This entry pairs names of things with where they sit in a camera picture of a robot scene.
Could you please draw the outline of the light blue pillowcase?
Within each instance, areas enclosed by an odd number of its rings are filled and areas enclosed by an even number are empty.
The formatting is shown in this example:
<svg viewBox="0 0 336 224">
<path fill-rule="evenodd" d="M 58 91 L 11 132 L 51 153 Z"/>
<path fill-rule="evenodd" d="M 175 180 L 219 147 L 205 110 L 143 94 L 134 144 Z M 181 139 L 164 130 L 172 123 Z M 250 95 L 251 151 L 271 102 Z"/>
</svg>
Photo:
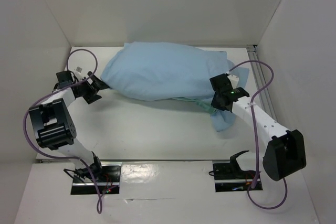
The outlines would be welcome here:
<svg viewBox="0 0 336 224">
<path fill-rule="evenodd" d="M 194 103 L 211 115 L 214 129 L 220 132 L 231 127 L 236 117 L 211 107 L 214 91 L 210 79 L 229 70 L 238 77 L 238 86 L 245 87 L 249 70 L 234 68 L 225 51 L 168 42 L 132 42 L 106 64 L 101 80 L 132 99 Z"/>
</svg>

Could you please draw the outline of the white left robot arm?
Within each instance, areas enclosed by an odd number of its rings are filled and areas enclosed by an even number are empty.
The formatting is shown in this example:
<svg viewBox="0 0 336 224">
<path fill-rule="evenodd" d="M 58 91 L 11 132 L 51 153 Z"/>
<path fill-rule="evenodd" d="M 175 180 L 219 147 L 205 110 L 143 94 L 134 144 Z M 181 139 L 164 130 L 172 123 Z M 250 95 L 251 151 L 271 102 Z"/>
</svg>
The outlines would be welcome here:
<svg viewBox="0 0 336 224">
<path fill-rule="evenodd" d="M 83 98 L 92 104 L 102 98 L 100 90 L 109 86 L 88 72 L 88 79 L 78 71 L 56 73 L 58 82 L 54 91 L 45 101 L 29 108 L 29 116 L 36 142 L 40 148 L 58 152 L 63 158 L 71 157 L 75 164 L 75 174 L 91 181 L 103 177 L 103 167 L 96 154 L 86 149 L 77 139 L 75 124 L 68 107 L 77 99 Z"/>
</svg>

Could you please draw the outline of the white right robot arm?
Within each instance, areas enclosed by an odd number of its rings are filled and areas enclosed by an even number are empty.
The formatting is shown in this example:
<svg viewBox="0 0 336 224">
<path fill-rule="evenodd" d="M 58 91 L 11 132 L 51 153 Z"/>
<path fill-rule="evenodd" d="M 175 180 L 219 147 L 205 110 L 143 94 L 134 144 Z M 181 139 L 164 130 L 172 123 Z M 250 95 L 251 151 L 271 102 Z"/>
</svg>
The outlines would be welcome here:
<svg viewBox="0 0 336 224">
<path fill-rule="evenodd" d="M 276 122 L 258 105 L 251 102 L 249 93 L 241 87 L 233 88 L 229 75 L 210 78 L 213 90 L 212 107 L 229 111 L 254 129 L 266 147 L 262 165 L 266 174 L 279 181 L 306 167 L 303 135 Z"/>
</svg>

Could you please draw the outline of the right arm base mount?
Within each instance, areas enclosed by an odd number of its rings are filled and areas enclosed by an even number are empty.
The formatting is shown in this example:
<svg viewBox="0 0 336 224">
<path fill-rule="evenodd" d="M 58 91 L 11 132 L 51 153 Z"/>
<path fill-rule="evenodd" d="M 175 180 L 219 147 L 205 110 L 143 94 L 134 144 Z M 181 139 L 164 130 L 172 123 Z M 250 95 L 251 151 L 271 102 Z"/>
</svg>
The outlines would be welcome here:
<svg viewBox="0 0 336 224">
<path fill-rule="evenodd" d="M 254 170 L 241 169 L 237 158 L 247 153 L 238 152 L 224 161 L 215 161 L 212 163 L 212 170 L 208 172 L 214 178 L 215 191 L 236 192 L 247 191 L 248 187 L 256 175 Z"/>
</svg>

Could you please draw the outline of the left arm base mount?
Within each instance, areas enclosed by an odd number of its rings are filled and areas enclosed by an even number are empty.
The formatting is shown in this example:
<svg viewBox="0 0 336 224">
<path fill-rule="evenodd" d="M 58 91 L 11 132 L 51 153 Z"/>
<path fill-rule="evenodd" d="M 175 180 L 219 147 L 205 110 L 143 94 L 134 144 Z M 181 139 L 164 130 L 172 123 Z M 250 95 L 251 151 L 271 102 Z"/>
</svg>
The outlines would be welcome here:
<svg viewBox="0 0 336 224">
<path fill-rule="evenodd" d="M 71 179 L 71 195 L 95 195 L 96 189 L 91 176 L 82 178 L 73 169 L 63 170 Z M 102 172 L 96 178 L 99 193 L 116 195 L 120 192 L 121 163 L 103 163 Z"/>
</svg>

